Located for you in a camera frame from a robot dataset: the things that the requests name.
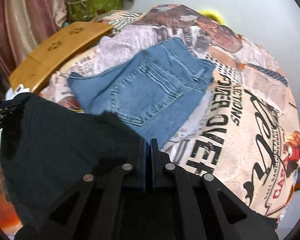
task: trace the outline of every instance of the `jeans back pocket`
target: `jeans back pocket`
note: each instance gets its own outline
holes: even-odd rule
[[[131,71],[110,93],[111,111],[121,120],[138,126],[157,117],[183,95],[148,64]]]

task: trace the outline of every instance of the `folded denim jeans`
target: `folded denim jeans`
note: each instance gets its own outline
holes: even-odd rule
[[[174,38],[101,74],[71,73],[68,83],[86,113],[116,113],[148,142],[157,138],[161,148],[200,103],[213,69]]]

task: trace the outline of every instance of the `yellow ring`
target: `yellow ring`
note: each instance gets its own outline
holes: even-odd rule
[[[208,17],[218,23],[220,23],[221,25],[226,25],[225,21],[223,20],[223,18],[221,17],[220,14],[218,14],[215,11],[212,10],[204,10],[204,11],[199,11],[200,14],[202,14],[205,17]]]

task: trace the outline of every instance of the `jeans waistband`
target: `jeans waistband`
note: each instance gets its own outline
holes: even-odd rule
[[[212,71],[215,67],[213,63],[208,60],[199,59],[193,56],[180,38],[173,38],[168,41],[163,41],[153,47],[142,50],[141,53],[151,60],[161,62],[157,53],[159,46],[163,47],[169,56],[183,65],[183,67],[188,71],[195,81],[197,81],[197,78],[203,78],[208,82],[211,82]]]

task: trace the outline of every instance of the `printed figure in red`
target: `printed figure in red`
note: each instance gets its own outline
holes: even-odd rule
[[[282,162],[286,169],[287,178],[300,166],[300,133],[294,131],[285,136],[283,153],[287,156]]]

